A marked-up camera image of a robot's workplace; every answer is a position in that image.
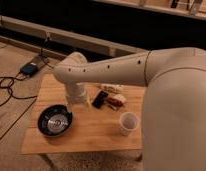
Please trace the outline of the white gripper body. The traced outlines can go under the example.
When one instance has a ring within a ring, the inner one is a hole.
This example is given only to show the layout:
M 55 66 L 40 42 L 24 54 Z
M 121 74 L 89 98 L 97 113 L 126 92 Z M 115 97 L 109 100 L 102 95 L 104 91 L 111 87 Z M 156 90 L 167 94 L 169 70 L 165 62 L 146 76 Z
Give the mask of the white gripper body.
M 90 99 L 84 83 L 73 83 L 65 85 L 67 106 L 70 111 L 78 104 L 90 106 Z

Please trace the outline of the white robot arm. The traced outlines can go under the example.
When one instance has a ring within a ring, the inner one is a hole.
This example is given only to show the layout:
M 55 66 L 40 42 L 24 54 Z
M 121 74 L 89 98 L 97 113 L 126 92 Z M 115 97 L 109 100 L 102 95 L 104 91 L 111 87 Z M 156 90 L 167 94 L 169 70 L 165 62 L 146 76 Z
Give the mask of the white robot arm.
M 152 50 L 92 63 L 73 52 L 54 76 L 71 102 L 86 95 L 87 82 L 144 87 L 142 171 L 206 171 L 205 50 Z

